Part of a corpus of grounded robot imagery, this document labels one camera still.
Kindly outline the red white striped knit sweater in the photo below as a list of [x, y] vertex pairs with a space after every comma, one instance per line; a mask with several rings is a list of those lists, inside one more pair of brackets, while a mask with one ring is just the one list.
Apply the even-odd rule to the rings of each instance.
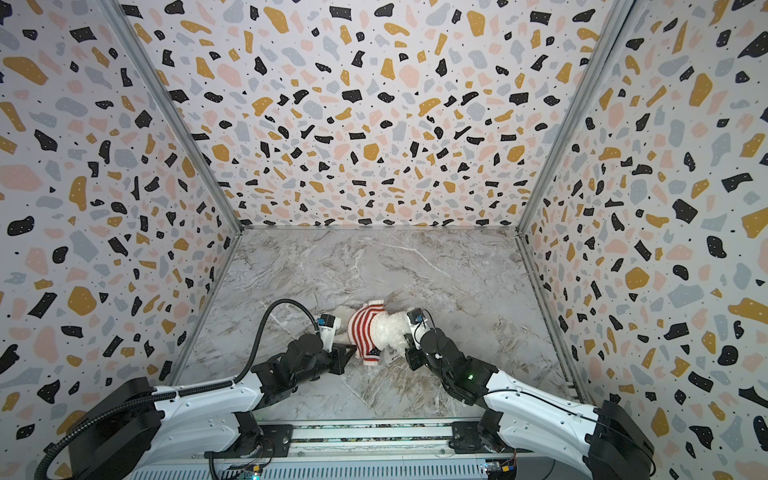
[[384, 312], [384, 301], [372, 300], [356, 310], [348, 322], [349, 340], [357, 347], [357, 356], [366, 366], [376, 366], [380, 360], [381, 350], [374, 343], [372, 324], [374, 318]]

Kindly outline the white plush teddy bear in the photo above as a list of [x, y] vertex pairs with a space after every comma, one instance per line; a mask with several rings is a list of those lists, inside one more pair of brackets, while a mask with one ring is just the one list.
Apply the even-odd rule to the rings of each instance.
[[[352, 314], [359, 308], [339, 306], [331, 312], [340, 322], [334, 338], [335, 343], [354, 345], [347, 335], [347, 327]], [[385, 308], [385, 312], [377, 315], [373, 320], [372, 336], [374, 343], [381, 350], [381, 355], [385, 350], [392, 349], [396, 354], [403, 356], [408, 347], [406, 336], [409, 334], [409, 323], [404, 311], [388, 313]]]

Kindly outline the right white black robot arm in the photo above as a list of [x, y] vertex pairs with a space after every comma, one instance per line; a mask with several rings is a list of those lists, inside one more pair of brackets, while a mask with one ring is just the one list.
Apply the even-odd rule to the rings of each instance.
[[477, 430], [485, 448], [536, 452], [592, 479], [650, 479], [657, 473], [651, 441], [620, 405], [548, 394], [464, 355], [440, 329], [417, 326], [404, 338], [411, 369], [427, 367], [450, 397], [484, 409]]

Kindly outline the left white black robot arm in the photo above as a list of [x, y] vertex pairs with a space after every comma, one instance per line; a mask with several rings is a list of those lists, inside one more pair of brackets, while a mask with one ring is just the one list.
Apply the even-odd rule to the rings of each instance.
[[303, 382], [343, 374], [356, 350], [326, 346], [310, 333], [239, 381], [152, 387], [146, 378], [129, 380], [68, 428], [73, 476], [124, 479], [137, 468], [205, 452], [243, 457], [264, 437], [253, 411], [287, 399]]

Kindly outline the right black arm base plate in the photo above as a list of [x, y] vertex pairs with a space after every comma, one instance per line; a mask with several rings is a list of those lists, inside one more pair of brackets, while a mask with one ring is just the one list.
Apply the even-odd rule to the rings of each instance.
[[498, 431], [481, 420], [453, 422], [448, 446], [458, 454], [513, 452], [513, 448], [502, 441]]

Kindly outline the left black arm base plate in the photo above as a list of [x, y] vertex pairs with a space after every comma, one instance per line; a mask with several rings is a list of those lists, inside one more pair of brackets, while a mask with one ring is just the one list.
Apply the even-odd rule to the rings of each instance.
[[206, 452], [206, 459], [284, 458], [288, 455], [294, 427], [291, 424], [239, 426], [232, 445], [219, 452]]

